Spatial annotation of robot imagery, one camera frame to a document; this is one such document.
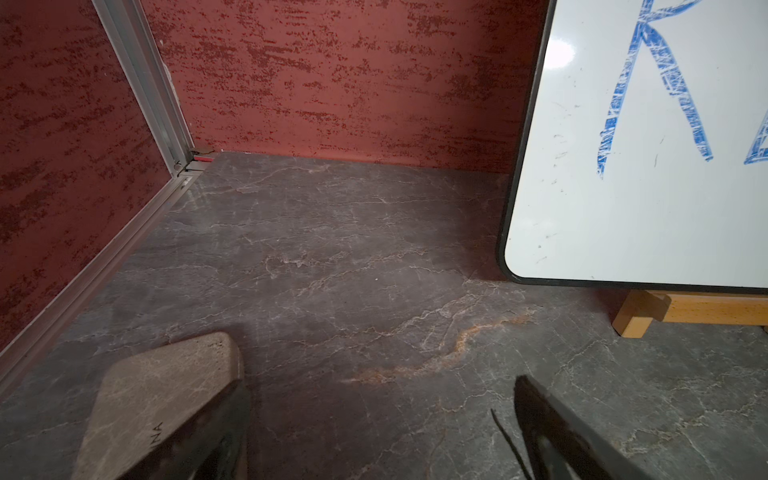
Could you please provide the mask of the aluminium corner frame post left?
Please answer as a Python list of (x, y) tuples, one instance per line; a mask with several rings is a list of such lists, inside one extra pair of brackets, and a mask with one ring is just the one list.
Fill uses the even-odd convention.
[(199, 176), (137, 1), (1, 5), (1, 393)]

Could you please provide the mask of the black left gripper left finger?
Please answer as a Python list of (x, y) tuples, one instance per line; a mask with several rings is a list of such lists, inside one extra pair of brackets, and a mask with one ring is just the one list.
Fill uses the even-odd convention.
[(118, 478), (243, 378), (240, 350), (221, 331), (116, 362), (101, 382), (72, 477)]

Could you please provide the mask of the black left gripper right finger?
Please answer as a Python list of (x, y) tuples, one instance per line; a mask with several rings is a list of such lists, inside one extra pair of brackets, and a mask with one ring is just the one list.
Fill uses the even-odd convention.
[(553, 394), (516, 378), (514, 408), (535, 479), (648, 479)]

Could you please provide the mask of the white dry-erase board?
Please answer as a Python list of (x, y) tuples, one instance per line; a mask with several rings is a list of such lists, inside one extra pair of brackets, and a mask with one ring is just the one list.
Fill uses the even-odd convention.
[(767, 290), (767, 5), (552, 1), (497, 261), (518, 283)]

